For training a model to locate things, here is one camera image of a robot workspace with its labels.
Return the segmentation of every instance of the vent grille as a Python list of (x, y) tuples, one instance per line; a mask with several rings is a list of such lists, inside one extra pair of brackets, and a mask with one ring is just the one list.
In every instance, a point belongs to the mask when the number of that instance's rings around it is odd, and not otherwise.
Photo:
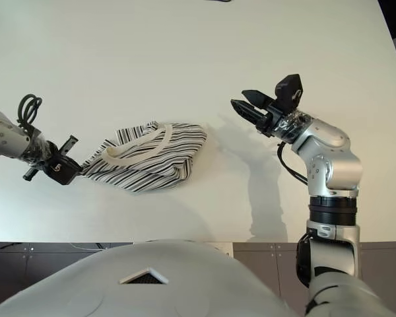
[(150, 273), (144, 274), (143, 276), (137, 277), (125, 284), (162, 284), (157, 278), (152, 276)]
[(119, 284), (167, 284), (168, 280), (155, 269), (146, 268), (129, 275), (119, 281)]

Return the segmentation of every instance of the black cable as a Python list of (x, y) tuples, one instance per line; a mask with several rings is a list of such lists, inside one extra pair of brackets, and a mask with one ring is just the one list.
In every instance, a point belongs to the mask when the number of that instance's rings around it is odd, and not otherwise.
[(18, 120), (19, 127), (28, 129), (37, 116), (38, 108), (42, 103), (42, 99), (34, 94), (27, 94), (19, 102)]
[(12, 243), (6, 244), (6, 245), (4, 245), (4, 246), (1, 246), (1, 247), (0, 247), (0, 250), (3, 250), (3, 249), (5, 249), (5, 248), (8, 248), (9, 246), (17, 246), (18, 244), (22, 244), (22, 243), (21, 243), (21, 242), (12, 242)]
[(280, 163), (283, 165), (283, 167), (292, 175), (295, 177), (297, 180), (299, 180), (301, 183), (308, 185), (308, 179), (299, 174), (297, 171), (291, 169), (289, 166), (286, 165), (286, 163), (283, 161), (282, 154), (283, 154), (283, 148), (286, 145), (285, 142), (282, 141), (282, 143), (278, 144), (278, 149), (277, 149), (277, 157), (279, 158)]

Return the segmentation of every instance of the cabinet door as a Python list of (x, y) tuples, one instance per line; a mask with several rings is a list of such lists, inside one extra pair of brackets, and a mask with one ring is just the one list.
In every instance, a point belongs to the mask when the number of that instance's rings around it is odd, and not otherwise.
[(0, 252), (0, 303), (26, 288), (26, 255)]
[(361, 251), (362, 279), (396, 312), (396, 248)]
[(250, 269), (274, 294), (279, 295), (279, 279), (274, 252), (234, 251), (234, 257)]
[(89, 253), (33, 253), (28, 256), (26, 279), (35, 284), (61, 269), (89, 256)]
[(276, 251), (279, 268), (280, 297), (300, 316), (305, 315), (308, 289), (296, 276), (296, 252)]

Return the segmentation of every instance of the cable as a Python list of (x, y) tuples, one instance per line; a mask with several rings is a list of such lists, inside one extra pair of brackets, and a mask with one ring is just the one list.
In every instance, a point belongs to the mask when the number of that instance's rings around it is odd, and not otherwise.
[(297, 180), (299, 180), (301, 183), (308, 185), (308, 179), (299, 174), (297, 171), (291, 169), (289, 166), (286, 165), (286, 163), (283, 161), (282, 154), (283, 154), (283, 148), (286, 145), (285, 142), (282, 141), (282, 143), (278, 144), (278, 149), (277, 149), (277, 157), (279, 158), (280, 163), (283, 165), (283, 167), (292, 175), (295, 177)]
[(34, 94), (27, 94), (19, 102), (18, 120), (19, 127), (28, 129), (37, 116), (38, 108), (41, 106), (42, 99)]
[(6, 244), (5, 246), (1, 246), (0, 250), (8, 248), (9, 246), (17, 246), (18, 244), (22, 244), (22, 243), (21, 242), (12, 242), (12, 243)]
[(79, 249), (79, 250), (86, 250), (86, 251), (104, 251), (104, 248), (100, 248), (100, 249), (88, 249), (88, 248), (81, 248), (80, 246), (75, 246), (72, 242), (69, 242), (69, 244), (74, 247), (75, 249)]

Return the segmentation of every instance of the fabric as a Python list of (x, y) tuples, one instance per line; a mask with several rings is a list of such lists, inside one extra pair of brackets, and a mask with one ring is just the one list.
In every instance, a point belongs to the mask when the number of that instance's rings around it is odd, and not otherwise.
[(83, 164), (82, 175), (132, 192), (173, 187), (188, 179), (207, 134), (199, 125), (172, 123), (116, 131)]

